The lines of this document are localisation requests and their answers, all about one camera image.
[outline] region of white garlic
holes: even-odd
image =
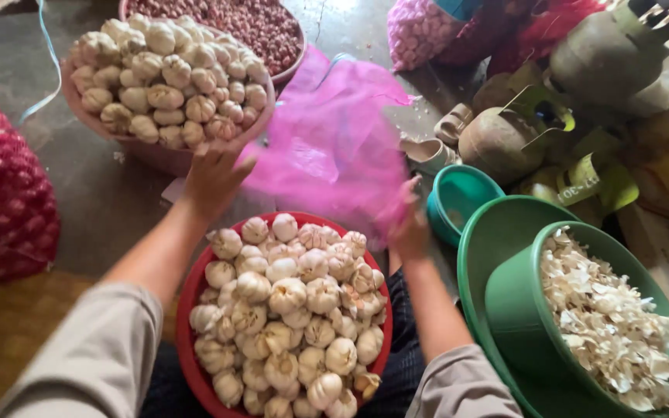
[[[298,360],[287,351],[271,354],[265,361],[265,378],[272,387],[284,391],[297,381]]]
[[[213,390],[225,407],[233,408],[242,400],[244,383],[234,369],[224,369],[213,376]]]
[[[264,262],[265,268],[267,268],[268,262],[262,257],[249,258],[242,263],[242,267],[247,263],[255,261]],[[250,303],[258,303],[266,300],[270,296],[271,290],[270,280],[256,271],[243,272],[237,279],[237,292],[239,296],[249,300]]]
[[[278,214],[273,221],[273,232],[275,233],[275,237],[281,242],[292,240],[298,235],[296,218],[293,218],[291,214]]]
[[[211,261],[205,266],[205,280],[214,289],[220,289],[226,283],[237,278],[237,271],[229,262]]]
[[[335,339],[335,330],[327,319],[316,317],[304,328],[303,336],[310,345],[324,348]]]
[[[262,220],[262,218],[255,216],[249,218],[242,225],[242,239],[250,244],[258,245],[268,237],[269,231],[268,223]]]
[[[306,285],[294,278],[278,280],[273,285],[269,303],[273,312],[291,313],[306,303]]]
[[[358,337],[355,347],[358,350],[358,361],[362,365],[373,363],[381,347],[384,345],[384,332],[379,327],[370,327]]]
[[[358,401],[349,389],[345,389],[324,412],[327,418],[352,418],[358,413]]]
[[[222,228],[209,235],[210,248],[222,260],[234,258],[242,250],[242,238],[233,229]]]
[[[309,399],[311,406],[324,411],[339,397],[342,389],[342,379],[339,375],[325,373],[309,385],[306,397]]]
[[[345,337],[335,338],[325,353],[324,364],[327,370],[338,375],[348,375],[358,362],[355,343]]]

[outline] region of green plastic bowl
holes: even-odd
[[[427,221],[442,241],[459,246],[464,225],[483,204],[505,195],[489,176],[468,165],[449,165],[427,196]]]
[[[669,416],[669,408],[641,413],[619,402],[582,368],[562,339],[544,297],[539,261],[546,237],[565,225],[570,226],[568,233],[578,242],[588,245],[588,256],[609,262],[619,276],[629,276],[627,283],[657,304],[655,313],[669,316],[669,301],[662,290],[623,245],[585,223],[553,223],[536,235],[532,245],[500,264],[489,277],[485,305],[499,351],[508,364],[533,379],[560,386],[580,382],[593,398],[607,404],[605,409],[618,410],[622,416]]]

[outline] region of pink plastic bag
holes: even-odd
[[[403,88],[370,62],[329,60],[309,46],[268,125],[269,146],[244,186],[279,207],[325,216],[384,242],[403,214],[407,179],[399,135],[381,113],[405,106]]]

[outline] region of concrete floor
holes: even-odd
[[[386,43],[386,12],[394,0],[284,0],[301,22],[309,42],[332,58],[346,52],[359,60],[391,66]],[[51,0],[45,24],[59,57],[87,31],[117,17],[117,2]],[[398,79],[408,94],[427,100],[387,110],[395,125],[417,138],[432,136],[441,115],[478,87],[483,71],[424,66]],[[0,15],[0,107],[16,121],[22,112],[57,85],[36,13]],[[62,96],[29,119],[21,132],[36,151],[53,183],[62,218],[55,268],[97,278],[166,213],[162,190],[170,176],[130,157],[121,164],[115,143],[98,137],[70,112]],[[274,210],[270,199],[246,199],[228,210],[228,225]],[[456,291],[455,249],[433,245],[449,290]]]

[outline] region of garlic bulb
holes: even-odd
[[[224,369],[213,376],[213,390],[225,407],[233,408],[242,400],[244,383],[234,369]]]
[[[209,98],[199,94],[187,100],[185,113],[190,120],[206,123],[216,114],[216,105]]]
[[[222,228],[210,233],[210,248],[222,260],[234,258],[242,250],[242,238],[233,229]]]
[[[134,116],[128,130],[141,142],[156,144],[159,141],[159,130],[156,128],[156,123],[148,116]]]
[[[176,89],[184,89],[190,84],[191,71],[190,64],[184,62],[179,55],[168,55],[161,63],[161,76],[168,86]]]
[[[251,358],[244,360],[242,381],[247,385],[247,388],[253,391],[266,391],[270,387],[270,383],[265,378],[265,362]]]
[[[242,225],[242,239],[250,244],[258,245],[268,237],[269,233],[268,223],[262,218],[255,216],[249,218],[244,225]]]
[[[229,262],[211,261],[205,266],[205,280],[214,289],[220,289],[226,283],[237,278],[237,271]]]
[[[133,112],[120,103],[110,103],[99,114],[105,128],[111,133],[125,135],[131,127]]]
[[[275,237],[281,242],[288,242],[298,235],[298,223],[291,214],[278,214],[273,221],[273,232]]]
[[[265,418],[293,418],[291,402],[281,396],[273,396],[265,404]]]
[[[362,257],[366,253],[366,236],[357,231],[350,231],[342,237],[343,242],[350,244],[353,258]]]
[[[345,389],[325,410],[327,418],[352,418],[358,412],[358,401]]]
[[[335,339],[335,330],[331,322],[324,318],[312,318],[303,330],[306,342],[314,347],[327,347]]]
[[[306,284],[306,309],[324,315],[339,305],[340,288],[337,282],[318,278]]]
[[[294,278],[278,280],[273,285],[269,303],[273,312],[281,315],[291,313],[306,303],[306,285]]]
[[[154,84],[149,87],[147,98],[151,106],[163,110],[178,109],[185,101],[182,91],[164,84]]]
[[[373,363],[381,347],[384,345],[384,332],[379,327],[370,327],[358,337],[355,347],[358,350],[358,361],[362,365]]]
[[[233,345],[223,345],[211,338],[198,338],[195,342],[195,352],[203,368],[210,374],[233,366],[234,354],[237,348]]]
[[[179,125],[185,121],[185,114],[182,109],[175,110],[154,110],[154,120],[156,123],[168,127],[170,125]]]
[[[84,65],[74,70],[71,73],[71,82],[77,88],[79,94],[84,94],[85,91],[95,87],[94,85],[94,69],[89,65]]]
[[[120,102],[138,115],[145,115],[151,109],[145,87],[128,87],[118,92]]]
[[[303,329],[311,322],[311,311],[301,307],[282,317],[283,323],[293,329]]]
[[[262,257],[247,259],[242,263],[242,267],[249,262],[255,261],[264,262],[265,268],[267,268],[268,262]],[[239,296],[247,299],[250,303],[258,303],[266,300],[268,296],[270,296],[271,290],[272,287],[270,281],[265,276],[255,271],[241,273],[237,279],[237,292],[239,293]]]
[[[94,85],[101,89],[110,90],[120,87],[120,67],[108,65],[94,73]]]
[[[82,107],[89,113],[99,114],[110,103],[112,103],[112,93],[98,87],[85,91],[82,96]]]
[[[250,305],[246,300],[234,304],[231,322],[234,328],[248,336],[254,336],[268,321],[268,309],[265,305]]]
[[[266,391],[256,392],[249,387],[244,390],[244,409],[251,415],[263,415],[265,413],[265,405],[270,398],[275,394],[275,390],[269,387]]]
[[[329,273],[328,260],[318,252],[307,252],[298,259],[301,281],[308,283]]]
[[[279,258],[265,269],[265,277],[273,284],[278,280],[296,276],[298,276],[298,263],[290,257]]]
[[[306,391],[311,406],[324,411],[342,392],[342,379],[334,373],[325,373],[314,380]]]
[[[293,401],[293,415],[296,418],[319,418],[321,411],[314,408],[306,396],[301,395]]]
[[[170,55],[175,51],[175,34],[166,23],[152,22],[146,31],[146,46],[159,55]]]
[[[325,353],[324,364],[327,370],[338,375],[348,375],[358,362],[355,343],[345,337],[335,338]]]
[[[284,391],[294,384],[298,377],[298,360],[287,351],[272,354],[265,361],[265,378],[272,387]]]

